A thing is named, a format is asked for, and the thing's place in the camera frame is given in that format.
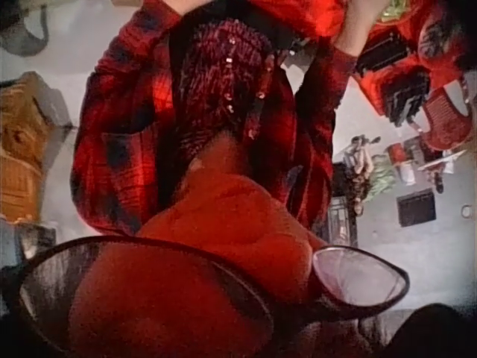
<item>wooden crate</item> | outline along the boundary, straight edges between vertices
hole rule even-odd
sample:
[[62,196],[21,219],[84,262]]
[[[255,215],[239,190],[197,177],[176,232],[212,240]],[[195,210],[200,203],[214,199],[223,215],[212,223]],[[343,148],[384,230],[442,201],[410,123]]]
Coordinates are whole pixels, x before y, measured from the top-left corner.
[[37,106],[39,83],[26,72],[0,89],[0,210],[9,222],[40,219],[42,158],[53,125]]

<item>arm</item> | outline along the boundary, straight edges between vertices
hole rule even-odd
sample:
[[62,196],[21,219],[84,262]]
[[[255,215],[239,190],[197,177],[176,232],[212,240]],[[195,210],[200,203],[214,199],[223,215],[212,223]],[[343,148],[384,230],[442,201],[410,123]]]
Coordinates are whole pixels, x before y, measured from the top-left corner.
[[296,203],[300,206],[292,205],[291,211],[297,213],[297,218],[307,227],[316,219],[324,219],[332,196],[335,110],[370,29],[389,2],[349,0],[340,34],[321,46],[295,96],[298,134],[308,137],[312,150],[305,153],[309,158],[308,177],[297,179],[304,185],[294,194],[299,198]]

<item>black case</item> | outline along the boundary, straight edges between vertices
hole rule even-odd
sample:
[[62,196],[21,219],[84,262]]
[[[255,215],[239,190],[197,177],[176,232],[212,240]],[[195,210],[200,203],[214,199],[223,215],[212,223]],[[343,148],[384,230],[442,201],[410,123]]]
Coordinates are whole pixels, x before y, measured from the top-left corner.
[[367,43],[356,63],[361,77],[368,71],[378,71],[415,52],[397,30],[385,32]]

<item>concrete floor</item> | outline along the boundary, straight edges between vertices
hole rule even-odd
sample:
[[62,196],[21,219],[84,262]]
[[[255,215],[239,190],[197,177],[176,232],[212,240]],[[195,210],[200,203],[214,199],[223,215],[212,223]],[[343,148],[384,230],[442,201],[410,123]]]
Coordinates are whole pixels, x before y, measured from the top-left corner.
[[[53,90],[54,100],[63,103],[57,106],[52,113],[57,123],[60,125],[71,123],[73,126],[78,126],[86,79],[109,41],[130,18],[132,12],[132,8],[113,7],[109,0],[77,0],[71,4],[51,9],[48,18],[51,41],[46,50],[31,58],[18,58],[0,50],[0,79],[4,81],[19,77],[25,71],[37,71]],[[37,13],[32,13],[26,23],[32,32],[40,35]],[[293,88],[298,88],[303,79],[303,72],[296,66],[291,66],[288,68],[288,75]],[[477,93],[476,74],[469,73],[467,78],[470,92],[474,96]],[[450,84],[446,89],[457,108],[464,111],[464,103],[458,85]],[[423,113],[418,114],[416,122],[420,123],[424,129],[428,127]],[[374,151],[380,153],[390,144],[411,138],[414,132],[408,127],[397,131],[387,119],[377,116],[357,83],[350,80],[344,100],[337,112],[337,125],[333,138],[335,160],[341,160],[341,151],[353,136],[360,134],[366,134],[368,137],[381,136],[381,144],[374,147]],[[70,198],[69,172],[72,165],[76,131],[73,129],[67,133],[61,144],[63,135],[62,133],[57,134],[56,139],[53,140],[53,142],[57,141],[57,145],[48,154],[50,157],[46,158],[49,169],[45,179],[42,201],[42,219],[57,226],[60,242],[98,234],[78,216]],[[466,163],[468,163],[467,166],[470,166],[470,170],[466,171],[466,180],[463,181],[465,186],[459,186],[459,180],[456,180],[457,189],[455,190],[460,193],[459,198],[464,197],[467,200],[459,199],[461,202],[453,202],[453,210],[457,210],[456,208],[461,205],[474,202],[475,190],[472,179],[475,182],[475,172],[473,172],[472,165],[475,165],[475,157],[470,158]],[[394,205],[395,196],[391,195],[387,200],[386,204],[378,203],[376,205],[391,207]],[[439,205],[446,206],[446,202],[442,201]],[[360,229],[366,234],[359,235],[358,240],[370,251],[373,249],[383,251],[382,242],[392,243],[392,246],[387,246],[388,251],[385,250],[387,258],[402,263],[404,269],[411,270],[411,279],[426,287],[425,291],[417,287],[417,290],[411,293],[408,303],[404,301],[402,308],[412,309],[436,301],[452,303],[452,299],[442,293],[447,294],[449,290],[457,290],[457,295],[460,295],[460,289],[465,290],[471,296],[473,292],[473,298],[476,298],[475,286],[472,284],[476,281],[475,255],[468,254],[475,252],[473,250],[475,226],[469,223],[466,226],[460,225],[458,219],[451,224],[444,221],[449,229],[447,233],[452,233],[454,240],[460,243],[459,245],[452,245],[448,239],[432,240],[433,235],[439,232],[438,226],[432,226],[427,229],[425,236],[414,238],[414,240],[420,242],[419,248],[433,247],[435,249],[412,251],[413,246],[406,239],[409,236],[408,232],[402,232],[399,237],[396,237],[394,224],[379,224],[379,216],[387,217],[387,214],[380,212],[379,207],[375,206],[373,202],[368,206],[370,209],[366,211],[373,213],[373,216],[367,213],[360,219],[361,224],[358,223],[358,225],[366,227],[366,229]],[[392,216],[389,220],[395,221],[396,218]],[[452,248],[458,252],[454,252],[450,256],[451,260],[446,263],[446,269],[456,268],[455,275],[446,278],[452,279],[465,272],[465,279],[470,280],[469,285],[463,282],[461,286],[456,287],[455,282],[449,282],[446,286],[442,280],[438,280],[438,283],[433,281],[436,280],[437,274],[442,273],[442,267],[434,267],[432,260],[440,255],[445,256],[446,252]]]

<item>person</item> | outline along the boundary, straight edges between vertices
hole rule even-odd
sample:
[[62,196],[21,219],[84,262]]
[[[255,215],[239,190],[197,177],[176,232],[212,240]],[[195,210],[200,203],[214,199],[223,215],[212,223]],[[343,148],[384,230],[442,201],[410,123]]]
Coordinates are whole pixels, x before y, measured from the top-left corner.
[[349,192],[356,216],[364,214],[363,200],[370,191],[370,176],[374,170],[369,145],[376,144],[380,137],[368,140],[365,136],[351,139],[351,145],[344,151],[344,162],[349,169]]
[[[324,42],[295,97],[284,71],[273,65],[272,36],[251,27],[247,16],[187,25],[197,21],[189,15],[209,3],[145,0],[112,41],[87,84],[73,200],[102,233],[198,248],[238,266],[280,302],[314,300],[312,255],[325,244],[309,228],[325,215],[331,195],[335,108],[389,1],[349,1],[340,33]],[[186,29],[191,34],[182,38]],[[183,56],[174,57],[181,52],[175,46],[184,44]],[[258,85],[264,87],[257,91]],[[257,99],[263,100],[259,127],[253,125]],[[70,312],[70,342],[83,356],[150,357],[162,350],[175,357],[223,357],[234,340],[247,347],[250,332],[236,324],[250,322],[198,298],[195,288],[206,283],[191,281],[195,270],[150,251],[113,250],[101,257]],[[167,273],[174,284],[170,295],[131,279]],[[196,338],[198,352],[182,347],[179,327],[154,320],[178,312],[181,288],[200,302],[183,312],[199,322],[197,330],[183,328]],[[115,292],[122,292],[120,299]],[[200,335],[211,327],[223,339]],[[252,339],[261,336],[257,332]],[[298,353],[369,355],[352,322],[314,332]],[[178,355],[178,347],[187,352]]]
[[[386,1],[364,1],[366,6],[368,2],[377,2],[379,9]],[[334,109],[376,11],[359,14],[364,17],[360,28],[344,26],[332,45],[323,41],[294,97],[285,72],[269,66],[268,38],[240,21],[234,24],[237,19],[221,23],[220,32],[228,40],[221,51],[210,51],[218,44],[193,11],[200,7],[196,4],[209,3],[146,0],[88,80],[72,167],[72,199],[86,223],[102,233],[133,235],[169,207],[192,158],[222,128],[240,141],[249,139],[252,178],[287,205],[301,224],[311,227],[326,215]],[[353,2],[347,12],[361,12],[361,7]],[[201,51],[209,58],[198,63],[195,56]],[[248,127],[250,133],[243,135],[244,122],[253,112],[252,83],[263,67],[273,70],[266,72],[270,88],[264,103],[257,104],[263,110],[253,140]],[[302,170],[289,180],[295,168]]]

